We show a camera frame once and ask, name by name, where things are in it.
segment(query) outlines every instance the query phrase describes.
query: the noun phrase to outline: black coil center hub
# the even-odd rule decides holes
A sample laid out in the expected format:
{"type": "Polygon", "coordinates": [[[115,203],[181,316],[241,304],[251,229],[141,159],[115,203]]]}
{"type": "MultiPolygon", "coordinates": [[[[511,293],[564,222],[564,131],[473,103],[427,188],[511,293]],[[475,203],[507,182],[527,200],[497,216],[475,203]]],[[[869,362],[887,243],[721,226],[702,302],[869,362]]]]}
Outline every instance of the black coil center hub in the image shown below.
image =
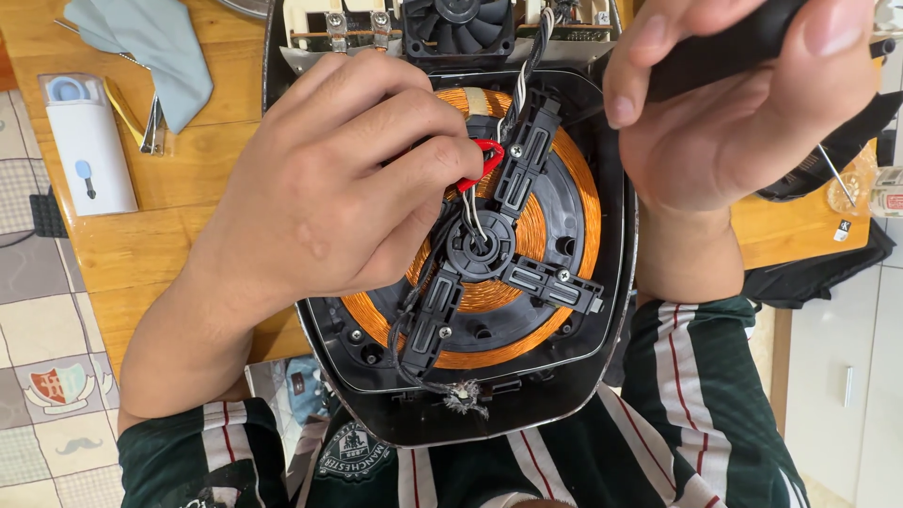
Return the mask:
{"type": "Polygon", "coordinates": [[[487,239],[474,239],[462,221],[455,223],[445,241],[449,262],[461,274],[463,282],[482,282],[497,277],[511,262],[515,236],[511,224],[500,214],[488,210],[477,212],[487,239]]]}

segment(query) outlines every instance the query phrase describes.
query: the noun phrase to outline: black bag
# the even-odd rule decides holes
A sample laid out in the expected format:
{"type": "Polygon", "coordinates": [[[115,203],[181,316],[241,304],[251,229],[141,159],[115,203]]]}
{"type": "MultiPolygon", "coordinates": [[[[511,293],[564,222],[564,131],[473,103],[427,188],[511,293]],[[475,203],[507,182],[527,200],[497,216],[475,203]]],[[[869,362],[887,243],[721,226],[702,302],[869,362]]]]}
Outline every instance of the black bag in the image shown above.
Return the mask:
{"type": "Polygon", "coordinates": [[[747,270],[741,294],[754,302],[791,309],[803,308],[813,298],[830,300],[832,287],[881,263],[896,246],[872,220],[865,247],[747,270]]]}

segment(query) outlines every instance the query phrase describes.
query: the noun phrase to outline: screw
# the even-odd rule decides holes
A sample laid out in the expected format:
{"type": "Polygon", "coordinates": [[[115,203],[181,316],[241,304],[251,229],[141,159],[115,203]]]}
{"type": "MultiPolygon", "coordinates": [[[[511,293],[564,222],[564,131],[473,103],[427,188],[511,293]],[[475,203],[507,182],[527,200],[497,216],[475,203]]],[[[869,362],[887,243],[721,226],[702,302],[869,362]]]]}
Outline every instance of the screw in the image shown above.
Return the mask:
{"type": "Polygon", "coordinates": [[[331,26],[340,27],[341,23],[342,23],[341,14],[335,14],[335,13],[329,14],[326,16],[326,21],[331,26]]]}
{"type": "Polygon", "coordinates": [[[383,26],[389,23],[389,16],[383,12],[373,13],[373,22],[378,24],[379,26],[383,26]]]}

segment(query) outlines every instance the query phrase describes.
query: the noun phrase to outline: light blue cloth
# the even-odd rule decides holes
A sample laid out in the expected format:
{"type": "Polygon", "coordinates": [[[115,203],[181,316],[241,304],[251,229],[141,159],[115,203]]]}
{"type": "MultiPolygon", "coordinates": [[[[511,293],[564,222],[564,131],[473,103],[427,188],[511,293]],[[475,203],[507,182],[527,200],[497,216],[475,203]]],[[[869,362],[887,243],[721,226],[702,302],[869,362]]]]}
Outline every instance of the light blue cloth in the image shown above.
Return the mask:
{"type": "Polygon", "coordinates": [[[207,104],[213,81],[188,9],[176,0],[71,0],[63,15],[79,26],[82,41],[104,52],[132,53],[151,68],[173,133],[207,104]]]}

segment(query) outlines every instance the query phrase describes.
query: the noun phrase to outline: mustache print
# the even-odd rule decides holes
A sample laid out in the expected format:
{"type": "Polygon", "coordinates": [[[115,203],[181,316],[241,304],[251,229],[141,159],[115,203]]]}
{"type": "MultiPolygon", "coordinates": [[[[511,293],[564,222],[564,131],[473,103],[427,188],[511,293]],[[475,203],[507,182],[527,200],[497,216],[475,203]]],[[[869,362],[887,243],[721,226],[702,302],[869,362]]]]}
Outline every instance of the mustache print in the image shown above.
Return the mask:
{"type": "Polygon", "coordinates": [[[87,437],[82,437],[80,439],[72,439],[70,442],[66,443],[66,447],[60,451],[59,448],[56,448],[57,455],[69,455],[75,453],[79,448],[86,448],[88,450],[94,449],[97,447],[101,447],[104,444],[104,440],[100,439],[99,443],[95,443],[91,441],[87,437]]]}

